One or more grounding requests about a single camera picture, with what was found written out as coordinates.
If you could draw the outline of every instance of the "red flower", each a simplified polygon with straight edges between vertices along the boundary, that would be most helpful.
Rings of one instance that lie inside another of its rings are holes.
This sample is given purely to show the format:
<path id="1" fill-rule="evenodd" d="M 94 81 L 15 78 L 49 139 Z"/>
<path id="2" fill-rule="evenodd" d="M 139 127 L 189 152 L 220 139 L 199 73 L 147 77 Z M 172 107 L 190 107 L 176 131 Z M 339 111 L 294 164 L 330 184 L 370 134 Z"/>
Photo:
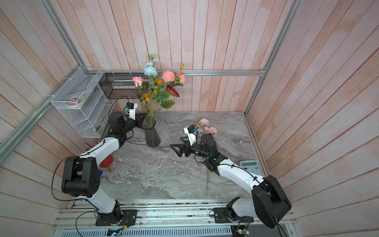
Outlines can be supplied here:
<path id="1" fill-rule="evenodd" d="M 179 93 L 171 85 L 167 85 L 166 89 L 172 96 L 180 97 Z"/>

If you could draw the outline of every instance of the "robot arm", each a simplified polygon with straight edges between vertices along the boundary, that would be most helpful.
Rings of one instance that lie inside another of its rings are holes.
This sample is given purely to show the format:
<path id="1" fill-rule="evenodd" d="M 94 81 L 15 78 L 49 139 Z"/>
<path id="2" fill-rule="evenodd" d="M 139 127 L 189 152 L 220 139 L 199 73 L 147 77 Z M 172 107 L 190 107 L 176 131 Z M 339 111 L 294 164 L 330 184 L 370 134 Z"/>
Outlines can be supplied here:
<path id="1" fill-rule="evenodd" d="M 119 224 L 122 212 L 119 203 L 100 188 L 97 167 L 132 137 L 127 137 L 128 132 L 135 127 L 142 127 L 145 114 L 136 114 L 136 105 L 127 103 L 128 116 L 122 112 L 113 112 L 109 117 L 110 129 L 103 141 L 77 157 L 67 158 L 64 164 L 62 192 L 86 199 L 98 210 L 105 224 Z"/>
<path id="2" fill-rule="evenodd" d="M 252 196 L 253 202 L 251 199 L 237 197 L 227 205 L 230 219 L 239 220 L 244 216 L 252 216 L 255 211 L 266 226 L 274 228 L 292 208 L 277 179 L 271 175 L 268 177 L 255 175 L 234 164 L 218 152 L 212 134 L 203 135 L 200 143 L 195 143 L 196 130 L 196 125 L 184 128 L 188 140 L 187 137 L 181 137 L 182 144 L 172 144 L 170 147 L 179 157 L 183 154 L 186 157 L 190 154 L 202 157 L 204 165 L 211 172 L 232 180 Z"/>

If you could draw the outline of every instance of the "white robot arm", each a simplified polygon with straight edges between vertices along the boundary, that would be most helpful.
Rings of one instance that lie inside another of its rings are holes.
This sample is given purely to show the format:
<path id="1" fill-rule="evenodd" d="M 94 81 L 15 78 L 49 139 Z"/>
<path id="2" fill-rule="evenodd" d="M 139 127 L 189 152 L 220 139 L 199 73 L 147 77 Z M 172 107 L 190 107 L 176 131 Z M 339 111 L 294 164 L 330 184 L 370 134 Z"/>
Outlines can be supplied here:
<path id="1" fill-rule="evenodd" d="M 234 198 L 227 205 L 227 218 L 223 218 L 224 221 L 220 221 L 220 223 L 231 222 L 228 219 L 237 221 L 242 217 L 251 217 L 255 212 L 266 226 L 274 228 L 277 222 L 292 208 L 276 178 L 271 175 L 259 176 L 234 164 L 218 152 L 212 134 L 203 135 L 200 143 L 195 143 L 196 125 L 186 127 L 184 130 L 188 135 L 188 140 L 187 137 L 181 137 L 182 144 L 170 145 L 179 157 L 183 154 L 186 157 L 191 154 L 202 157 L 204 165 L 211 172 L 232 180 L 252 196 L 252 199 Z"/>

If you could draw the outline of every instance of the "calculator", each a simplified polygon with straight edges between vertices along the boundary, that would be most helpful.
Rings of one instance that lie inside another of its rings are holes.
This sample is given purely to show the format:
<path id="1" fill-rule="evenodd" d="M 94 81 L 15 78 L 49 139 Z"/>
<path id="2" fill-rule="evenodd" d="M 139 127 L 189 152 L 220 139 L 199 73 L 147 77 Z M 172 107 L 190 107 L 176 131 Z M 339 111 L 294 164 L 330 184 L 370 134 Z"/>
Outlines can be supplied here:
<path id="1" fill-rule="evenodd" d="M 262 176 L 262 173 L 259 168 L 259 163 L 257 160 L 244 160 L 240 162 L 241 168 L 256 174 Z"/>

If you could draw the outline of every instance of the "wooden wall panel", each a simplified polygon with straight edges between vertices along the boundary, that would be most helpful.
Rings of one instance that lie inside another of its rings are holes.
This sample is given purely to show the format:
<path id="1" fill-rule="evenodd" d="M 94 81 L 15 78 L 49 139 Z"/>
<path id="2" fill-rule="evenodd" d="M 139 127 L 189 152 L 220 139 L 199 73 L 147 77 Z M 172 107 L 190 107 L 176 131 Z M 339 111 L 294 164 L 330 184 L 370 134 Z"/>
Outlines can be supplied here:
<path id="1" fill-rule="evenodd" d="M 322 2 L 310 3 L 316 7 L 313 11 Z M 163 70 L 177 69 L 181 62 L 185 69 L 259 69 L 267 62 L 293 0 L 52 3 L 88 67 L 143 69 L 148 55 L 154 54 Z M 255 79 L 189 78 L 177 89 L 181 97 L 173 98 L 176 104 L 168 111 L 245 111 Z"/>
<path id="2" fill-rule="evenodd" d="M 75 60 L 38 1 L 0 2 L 0 143 L 19 126 L 76 66 Z M 90 145 L 95 140 L 88 140 Z M 21 142 L 0 167 L 0 228 L 11 234 L 22 225 L 28 236 L 47 236 L 68 202 L 51 195 L 58 163 L 86 150 L 86 140 L 54 109 Z M 63 164 L 53 192 L 61 192 Z"/>
<path id="3" fill-rule="evenodd" d="M 249 119 L 303 236 L 375 236 L 379 1 L 316 4 L 303 3 Z"/>

